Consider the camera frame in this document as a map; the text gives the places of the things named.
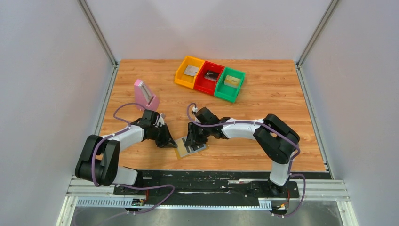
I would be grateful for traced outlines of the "yellow leather card holder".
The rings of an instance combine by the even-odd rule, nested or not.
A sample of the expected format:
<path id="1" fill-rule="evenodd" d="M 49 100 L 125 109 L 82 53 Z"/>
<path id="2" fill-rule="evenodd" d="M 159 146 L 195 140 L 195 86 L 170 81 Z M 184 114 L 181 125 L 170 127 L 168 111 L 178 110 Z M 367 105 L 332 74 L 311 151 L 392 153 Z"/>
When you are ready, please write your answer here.
<path id="1" fill-rule="evenodd" d="M 185 158 L 195 153 L 199 153 L 201 151 L 207 150 L 208 146 L 206 144 L 201 145 L 193 145 L 186 147 L 185 144 L 186 137 L 181 137 L 175 140 L 177 144 L 177 148 L 175 148 L 175 154 L 177 159 Z"/>

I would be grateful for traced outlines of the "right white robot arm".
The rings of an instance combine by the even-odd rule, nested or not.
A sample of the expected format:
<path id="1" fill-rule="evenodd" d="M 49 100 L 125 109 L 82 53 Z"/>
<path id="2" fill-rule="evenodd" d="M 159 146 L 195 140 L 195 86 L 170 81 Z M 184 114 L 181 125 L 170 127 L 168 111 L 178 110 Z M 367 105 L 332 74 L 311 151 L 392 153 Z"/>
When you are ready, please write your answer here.
<path id="1" fill-rule="evenodd" d="M 256 141 L 272 161 L 269 181 L 283 187 L 289 180 L 293 160 L 299 155 L 300 137 L 274 114 L 256 120 L 218 118 L 208 108 L 190 103 L 186 109 L 190 120 L 185 146 L 206 144 L 209 136 L 216 139 L 243 138 Z"/>

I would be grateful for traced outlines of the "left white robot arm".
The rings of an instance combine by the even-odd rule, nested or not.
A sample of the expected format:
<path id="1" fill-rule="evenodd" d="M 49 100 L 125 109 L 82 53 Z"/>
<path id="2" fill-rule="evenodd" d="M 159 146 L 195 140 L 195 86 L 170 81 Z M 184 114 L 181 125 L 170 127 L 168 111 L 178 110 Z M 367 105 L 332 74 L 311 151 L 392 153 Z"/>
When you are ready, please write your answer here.
<path id="1" fill-rule="evenodd" d="M 137 185 L 141 173 L 119 166 L 120 152 L 128 147 L 153 140 L 158 148 L 176 148 L 163 117 L 152 110 L 144 110 L 141 118 L 115 133 L 86 139 L 75 167 L 75 176 L 96 186 L 111 184 Z"/>

